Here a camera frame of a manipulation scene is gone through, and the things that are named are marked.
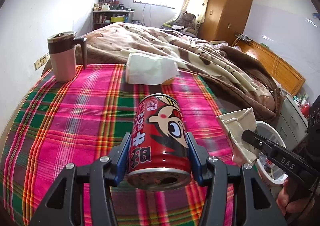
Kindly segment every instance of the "electrical outlet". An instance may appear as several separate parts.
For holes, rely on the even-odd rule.
[[[50,54],[47,53],[47,54],[45,55],[45,60],[48,61],[49,59],[50,59]]]
[[[36,70],[39,69],[41,67],[41,61],[40,59],[38,59],[36,62],[35,62],[35,68]]]
[[[45,59],[45,56],[40,58],[41,66],[44,65],[47,61]]]

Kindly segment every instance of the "pink plaid tablecloth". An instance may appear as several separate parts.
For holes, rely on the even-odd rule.
[[[49,71],[35,85],[9,133],[0,165],[0,200],[19,225],[27,225],[44,194],[65,166],[92,163],[108,154],[132,129],[145,96],[165,93],[177,100],[186,129],[211,155],[231,164],[232,152],[215,117],[224,110],[198,75],[180,71],[171,86],[125,82],[125,66],[77,67],[76,78],[57,83]],[[120,225],[196,225],[206,188],[150,192],[126,181],[112,188]],[[84,188],[85,223],[91,225],[89,188]],[[225,226],[231,225],[233,188],[228,187]]]

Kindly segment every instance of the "red can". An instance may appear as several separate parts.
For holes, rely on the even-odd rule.
[[[139,189],[171,190],[191,181],[190,170],[178,103],[165,94],[145,97],[134,119],[127,181]]]

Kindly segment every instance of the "beige blanket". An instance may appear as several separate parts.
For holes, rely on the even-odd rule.
[[[219,42],[127,23],[115,23],[85,37],[88,64],[125,64],[132,52],[172,57],[180,69],[201,75],[219,97],[240,108],[252,107],[257,120],[269,122],[279,111],[281,95],[260,62],[229,46],[217,49]],[[76,61],[82,64],[80,47]]]

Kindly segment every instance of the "mug lid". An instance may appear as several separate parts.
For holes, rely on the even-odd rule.
[[[68,39],[74,39],[75,37],[76,37],[75,31],[58,33],[58,34],[50,36],[48,38],[48,43],[53,43],[53,42],[58,42],[58,41],[63,41],[63,40],[68,40]]]

